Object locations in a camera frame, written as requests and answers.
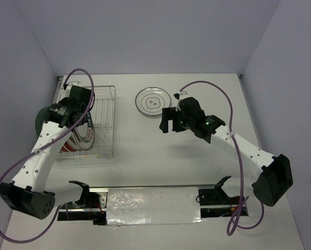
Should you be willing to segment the white plate grey flower outline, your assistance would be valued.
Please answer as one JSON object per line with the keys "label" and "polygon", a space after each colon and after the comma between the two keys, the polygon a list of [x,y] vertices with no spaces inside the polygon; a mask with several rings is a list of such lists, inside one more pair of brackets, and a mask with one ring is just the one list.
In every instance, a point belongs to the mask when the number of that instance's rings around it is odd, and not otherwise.
{"label": "white plate grey flower outline", "polygon": [[158,116],[163,108],[171,105],[171,98],[167,91],[159,87],[147,87],[138,92],[135,105],[139,112],[146,116]]}

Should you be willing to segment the metal wire dish rack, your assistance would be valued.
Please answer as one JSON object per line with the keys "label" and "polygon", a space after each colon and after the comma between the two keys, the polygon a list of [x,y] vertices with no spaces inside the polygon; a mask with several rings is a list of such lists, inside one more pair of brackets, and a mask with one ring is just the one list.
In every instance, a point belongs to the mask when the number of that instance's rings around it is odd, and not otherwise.
{"label": "metal wire dish rack", "polygon": [[113,85],[96,86],[94,93],[95,100],[90,111],[95,131],[92,148],[88,151],[60,151],[58,160],[100,159],[113,156],[116,88]]}

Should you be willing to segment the white plate blue rim lettering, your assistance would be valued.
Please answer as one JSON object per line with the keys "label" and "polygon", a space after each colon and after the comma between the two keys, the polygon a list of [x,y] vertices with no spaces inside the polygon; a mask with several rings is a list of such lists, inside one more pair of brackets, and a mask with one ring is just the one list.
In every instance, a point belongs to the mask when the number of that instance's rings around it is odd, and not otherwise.
{"label": "white plate blue rim lettering", "polygon": [[86,122],[75,128],[73,136],[78,150],[88,151],[92,148],[95,141],[95,131],[90,112],[86,115]]}

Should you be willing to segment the dark green plate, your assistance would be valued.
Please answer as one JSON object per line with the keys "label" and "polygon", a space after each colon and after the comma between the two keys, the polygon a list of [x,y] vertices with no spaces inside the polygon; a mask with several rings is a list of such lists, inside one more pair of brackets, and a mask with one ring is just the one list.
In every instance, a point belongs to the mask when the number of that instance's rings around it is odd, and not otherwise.
{"label": "dark green plate", "polygon": [[37,137],[40,137],[43,124],[49,121],[50,116],[51,116],[50,107],[42,108],[37,114],[35,119],[35,131]]}

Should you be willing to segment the red and teal floral plate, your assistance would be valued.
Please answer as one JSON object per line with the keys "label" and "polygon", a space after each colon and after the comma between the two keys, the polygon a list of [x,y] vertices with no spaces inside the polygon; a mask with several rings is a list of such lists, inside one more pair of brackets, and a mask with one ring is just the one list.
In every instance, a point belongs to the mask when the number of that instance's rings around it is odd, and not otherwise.
{"label": "red and teal floral plate", "polygon": [[71,147],[68,142],[65,142],[60,151],[61,152],[75,152],[76,150],[73,147]]}

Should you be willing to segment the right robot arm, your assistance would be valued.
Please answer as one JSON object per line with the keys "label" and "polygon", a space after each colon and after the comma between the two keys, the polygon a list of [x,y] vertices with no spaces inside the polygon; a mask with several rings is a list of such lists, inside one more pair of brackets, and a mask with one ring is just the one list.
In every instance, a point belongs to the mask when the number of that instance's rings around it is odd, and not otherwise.
{"label": "right robot arm", "polygon": [[177,106],[163,109],[159,125],[163,133],[168,133],[169,121],[174,132],[190,130],[248,167],[253,174],[253,195],[264,205],[273,207],[293,185],[290,160],[285,155],[268,153],[231,131],[217,116],[205,115],[195,98],[184,98]]}

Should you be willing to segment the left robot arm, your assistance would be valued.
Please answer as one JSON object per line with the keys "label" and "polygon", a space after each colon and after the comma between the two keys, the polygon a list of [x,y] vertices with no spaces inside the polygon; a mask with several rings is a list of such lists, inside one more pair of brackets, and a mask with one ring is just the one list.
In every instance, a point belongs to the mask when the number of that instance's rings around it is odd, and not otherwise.
{"label": "left robot arm", "polygon": [[72,86],[69,96],[48,108],[32,156],[10,183],[0,184],[0,197],[11,209],[42,220],[56,206],[73,202],[83,208],[90,203],[89,185],[80,181],[69,181],[53,191],[45,188],[52,166],[71,136],[70,128],[77,121],[85,123],[83,113],[90,99],[91,90]]}

